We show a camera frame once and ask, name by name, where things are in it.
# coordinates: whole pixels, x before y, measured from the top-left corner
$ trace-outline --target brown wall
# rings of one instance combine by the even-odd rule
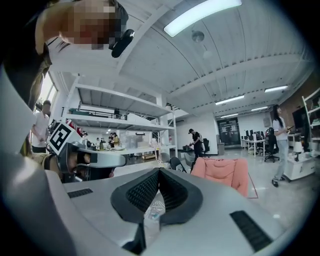
[[[312,94],[315,90],[317,90],[320,87],[320,76],[319,73],[313,72],[309,78],[304,82],[304,84],[290,97],[288,98],[284,103],[280,105],[280,108],[282,110],[282,118],[284,119],[286,126],[294,126],[294,117],[292,115],[293,112],[298,110],[299,108],[304,108],[304,102],[302,100],[303,97],[308,97],[310,94]]]

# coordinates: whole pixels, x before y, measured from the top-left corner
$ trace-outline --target black pants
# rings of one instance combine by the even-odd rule
[[[46,148],[45,147],[32,146],[32,152],[33,153],[46,153]]]
[[[201,147],[201,144],[199,145],[194,145],[194,162],[197,161],[197,158],[200,157],[202,158],[202,147]]]

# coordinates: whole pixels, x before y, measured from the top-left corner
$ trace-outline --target television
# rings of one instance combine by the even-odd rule
[[[307,122],[307,120],[304,121],[304,119],[307,118],[306,109],[304,107],[302,107],[302,108],[296,110],[295,112],[293,112],[292,116],[293,116],[295,128],[296,129],[303,128],[305,121]]]

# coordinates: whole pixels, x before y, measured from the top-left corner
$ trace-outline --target lamp shade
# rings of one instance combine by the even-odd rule
[[[296,141],[296,142],[294,143],[293,152],[301,153],[302,151],[303,151],[303,150],[302,150],[301,141]]]

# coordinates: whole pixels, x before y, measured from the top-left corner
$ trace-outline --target light blue jeans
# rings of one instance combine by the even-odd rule
[[[289,144],[287,139],[277,140],[276,143],[278,144],[279,148],[279,167],[276,172],[276,175],[274,176],[273,180],[278,182],[282,175],[284,175],[284,172],[288,165],[288,153],[289,153]]]

